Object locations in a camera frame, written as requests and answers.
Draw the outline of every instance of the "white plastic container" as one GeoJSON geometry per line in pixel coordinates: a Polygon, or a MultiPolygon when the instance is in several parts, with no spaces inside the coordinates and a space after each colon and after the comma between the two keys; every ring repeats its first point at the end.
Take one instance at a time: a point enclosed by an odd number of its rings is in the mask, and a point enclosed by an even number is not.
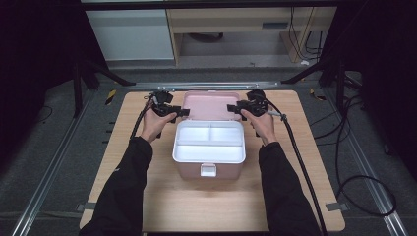
{"type": "Polygon", "coordinates": [[[189,91],[184,109],[190,115],[177,126],[173,158],[183,178],[237,179],[246,157],[240,115],[227,111],[239,94],[189,91]]]}

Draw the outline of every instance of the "hand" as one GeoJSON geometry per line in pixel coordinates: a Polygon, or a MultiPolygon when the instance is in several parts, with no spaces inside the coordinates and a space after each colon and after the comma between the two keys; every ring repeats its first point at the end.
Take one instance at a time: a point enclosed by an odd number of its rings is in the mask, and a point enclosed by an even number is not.
{"type": "Polygon", "coordinates": [[[261,137],[264,146],[277,142],[273,125],[273,117],[271,115],[265,113],[260,117],[256,117],[245,109],[242,109],[241,113],[251,121],[252,127],[254,127],[255,131],[261,137]]]}
{"type": "Polygon", "coordinates": [[[158,116],[152,109],[148,109],[144,116],[144,128],[142,129],[141,137],[152,143],[158,134],[160,134],[166,123],[177,116],[177,113],[172,112],[166,116],[158,116]]]}

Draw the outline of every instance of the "pink lid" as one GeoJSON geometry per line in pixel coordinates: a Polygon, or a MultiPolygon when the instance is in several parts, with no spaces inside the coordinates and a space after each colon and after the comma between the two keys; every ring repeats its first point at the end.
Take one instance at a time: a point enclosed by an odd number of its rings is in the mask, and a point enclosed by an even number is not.
{"type": "Polygon", "coordinates": [[[190,109],[190,120],[239,120],[238,114],[227,111],[227,104],[236,105],[239,94],[229,91],[187,91],[183,109],[190,109]]]}

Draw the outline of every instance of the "person's arm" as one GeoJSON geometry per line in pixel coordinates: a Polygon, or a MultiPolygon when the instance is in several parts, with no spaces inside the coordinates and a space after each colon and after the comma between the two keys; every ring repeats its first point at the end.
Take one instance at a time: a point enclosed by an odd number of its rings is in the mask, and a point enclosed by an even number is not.
{"type": "Polygon", "coordinates": [[[101,191],[91,221],[79,235],[140,235],[142,233],[144,188],[152,159],[150,143],[165,124],[176,116],[157,116],[148,110],[140,137],[134,137],[117,168],[101,191]]]}
{"type": "Polygon", "coordinates": [[[273,118],[242,115],[263,140],[260,149],[262,187],[268,227],[272,235],[320,235],[311,206],[305,198],[297,174],[288,162],[274,132],[273,118]]]}

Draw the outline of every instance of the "black sleeve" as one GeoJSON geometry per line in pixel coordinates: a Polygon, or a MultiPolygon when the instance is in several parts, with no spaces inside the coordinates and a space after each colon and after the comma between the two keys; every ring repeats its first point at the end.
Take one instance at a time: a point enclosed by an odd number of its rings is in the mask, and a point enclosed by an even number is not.
{"type": "Polygon", "coordinates": [[[309,202],[303,194],[297,174],[281,145],[271,143],[260,149],[267,222],[272,235],[320,235],[309,202]]]}
{"type": "Polygon", "coordinates": [[[147,170],[152,147],[133,138],[117,168],[107,180],[95,205],[91,221],[79,235],[140,235],[147,170]]]}

